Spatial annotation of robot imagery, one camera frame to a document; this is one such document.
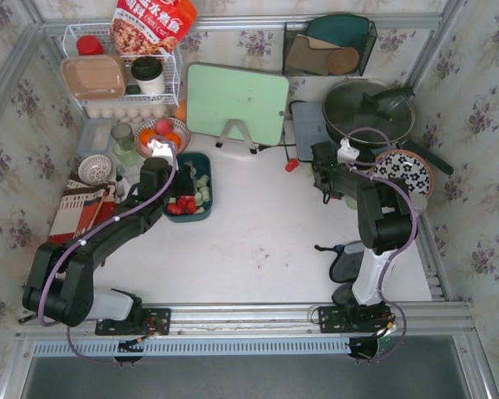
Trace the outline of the red capsule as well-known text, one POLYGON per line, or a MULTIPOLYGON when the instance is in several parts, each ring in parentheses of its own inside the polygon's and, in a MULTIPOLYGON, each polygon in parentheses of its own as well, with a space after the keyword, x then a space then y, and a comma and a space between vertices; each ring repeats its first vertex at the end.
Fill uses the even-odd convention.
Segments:
POLYGON ((287 171, 287 172, 292 172, 293 170, 295 170, 297 167, 299 166, 299 162, 297 159, 290 159, 286 166, 284 167, 284 169, 287 171))

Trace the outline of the teal storage basket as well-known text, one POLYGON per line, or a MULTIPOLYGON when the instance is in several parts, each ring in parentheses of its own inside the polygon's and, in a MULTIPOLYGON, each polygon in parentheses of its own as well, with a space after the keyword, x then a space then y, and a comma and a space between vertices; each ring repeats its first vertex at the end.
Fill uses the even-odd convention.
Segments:
POLYGON ((164 215, 175 223, 198 222, 206 219, 211 212, 213 205, 212 175, 210 159, 200 152, 184 152, 178 154, 177 159, 192 165, 193 179, 195 183, 195 195, 188 199, 179 198, 175 204, 169 204, 163 209, 164 215), (202 200, 199 189, 207 186, 210 188, 211 199, 209 202, 202 200), (199 207, 204 207, 203 214, 196 214, 199 207))

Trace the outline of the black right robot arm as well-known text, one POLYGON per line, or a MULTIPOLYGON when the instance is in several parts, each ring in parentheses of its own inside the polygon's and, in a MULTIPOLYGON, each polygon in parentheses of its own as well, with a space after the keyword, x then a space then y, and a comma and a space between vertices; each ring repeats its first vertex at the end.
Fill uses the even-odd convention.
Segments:
POLYGON ((349 196, 357 201, 359 240, 329 248, 337 254, 329 268, 338 284, 332 294, 341 328, 368 332, 392 319, 383 299, 385 279, 394 259, 417 233, 417 213, 405 181, 384 179, 356 169, 357 149, 343 143, 352 156, 338 160, 338 149, 329 141, 311 146, 314 186, 323 202, 349 196))

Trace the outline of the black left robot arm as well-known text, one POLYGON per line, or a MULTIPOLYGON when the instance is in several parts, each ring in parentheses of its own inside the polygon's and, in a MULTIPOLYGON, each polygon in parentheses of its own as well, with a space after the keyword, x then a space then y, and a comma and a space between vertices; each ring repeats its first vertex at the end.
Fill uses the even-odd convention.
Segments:
POLYGON ((128 241, 147 232, 164 214, 178 175, 178 161, 145 160, 140 181, 109 219, 64 244, 41 244, 32 261, 22 305, 44 327, 70 328, 86 320, 141 324, 142 301, 118 289, 96 288, 94 273, 128 241))

